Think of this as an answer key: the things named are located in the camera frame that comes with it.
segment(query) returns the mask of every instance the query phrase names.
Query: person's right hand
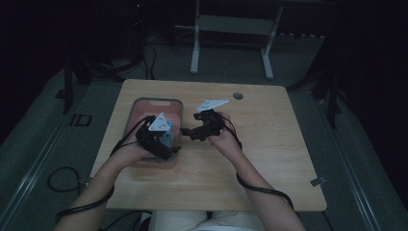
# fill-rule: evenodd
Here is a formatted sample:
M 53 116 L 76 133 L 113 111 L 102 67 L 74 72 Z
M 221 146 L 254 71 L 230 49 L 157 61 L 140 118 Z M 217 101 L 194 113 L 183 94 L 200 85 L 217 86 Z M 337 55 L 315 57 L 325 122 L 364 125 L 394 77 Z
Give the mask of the person's right hand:
M 218 113 L 222 117 L 228 120 L 230 119 L 228 114 Z M 234 131 L 232 124 L 228 120 L 224 119 L 225 125 L 230 128 L 231 131 Z M 231 131 L 224 128 L 220 131 L 219 136 L 210 136 L 207 140 L 210 141 L 225 158 L 233 162 L 236 158 L 241 157 L 243 153 L 234 135 L 231 134 Z

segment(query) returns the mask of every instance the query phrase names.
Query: metal stand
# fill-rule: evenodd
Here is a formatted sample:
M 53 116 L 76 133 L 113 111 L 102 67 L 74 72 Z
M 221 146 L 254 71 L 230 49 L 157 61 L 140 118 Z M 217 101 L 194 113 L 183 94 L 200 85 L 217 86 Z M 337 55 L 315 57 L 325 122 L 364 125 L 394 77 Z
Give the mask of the metal stand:
M 283 7 L 279 7 L 274 20 L 239 18 L 229 16 L 214 16 L 200 14 L 200 0 L 195 5 L 194 48 L 191 58 L 191 74 L 198 72 L 200 56 L 199 33 L 200 31 L 217 31 L 226 33 L 241 33 L 250 35 L 268 36 L 267 45 L 261 49 L 267 79 L 273 79 L 272 67 L 269 60 L 269 51 L 282 15 Z

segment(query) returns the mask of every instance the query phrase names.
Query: handheld controller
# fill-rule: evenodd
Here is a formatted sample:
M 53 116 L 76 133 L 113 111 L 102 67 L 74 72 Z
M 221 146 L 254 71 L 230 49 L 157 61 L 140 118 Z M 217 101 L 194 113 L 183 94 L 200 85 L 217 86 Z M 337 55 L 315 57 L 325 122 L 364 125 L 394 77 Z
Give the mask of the handheld controller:
M 222 115 L 216 113 L 213 109 L 202 111 L 199 114 L 194 114 L 193 116 L 195 120 L 203 121 L 203 125 L 193 129 L 180 129 L 182 135 L 189 136 L 192 141 L 205 141 L 210 136 L 219 136 L 221 129 L 225 125 Z
M 136 133 L 138 144 L 154 156 L 168 160 L 174 153 L 180 150 L 180 146 L 168 147 L 160 141 L 160 137 L 165 134 L 164 131 L 149 131 L 149 126 L 156 119 L 154 115 L 145 118 L 141 128 Z

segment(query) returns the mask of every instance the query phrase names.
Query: orange tray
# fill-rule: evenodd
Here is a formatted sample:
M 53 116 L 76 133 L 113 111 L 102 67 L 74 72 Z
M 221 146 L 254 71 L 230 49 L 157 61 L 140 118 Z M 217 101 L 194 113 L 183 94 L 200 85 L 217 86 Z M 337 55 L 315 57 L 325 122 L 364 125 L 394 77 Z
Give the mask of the orange tray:
M 138 98 L 133 104 L 125 134 L 144 117 L 158 116 L 160 113 L 165 113 L 167 122 L 171 122 L 171 146 L 181 146 L 180 126 L 183 116 L 183 103 L 178 99 Z M 172 168 L 176 165 L 177 155 L 177 153 L 174 153 L 167 160 L 151 155 L 142 158 L 139 162 L 133 164 L 132 167 Z

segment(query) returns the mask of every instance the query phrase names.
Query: white pants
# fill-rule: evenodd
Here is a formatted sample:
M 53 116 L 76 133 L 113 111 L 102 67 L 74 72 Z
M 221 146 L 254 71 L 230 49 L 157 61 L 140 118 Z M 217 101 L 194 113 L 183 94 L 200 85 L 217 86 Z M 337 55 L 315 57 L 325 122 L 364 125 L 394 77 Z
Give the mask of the white pants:
M 149 231 L 187 231 L 197 227 L 235 226 L 264 230 L 258 216 L 253 212 L 214 211 L 207 219 L 203 211 L 154 211 Z

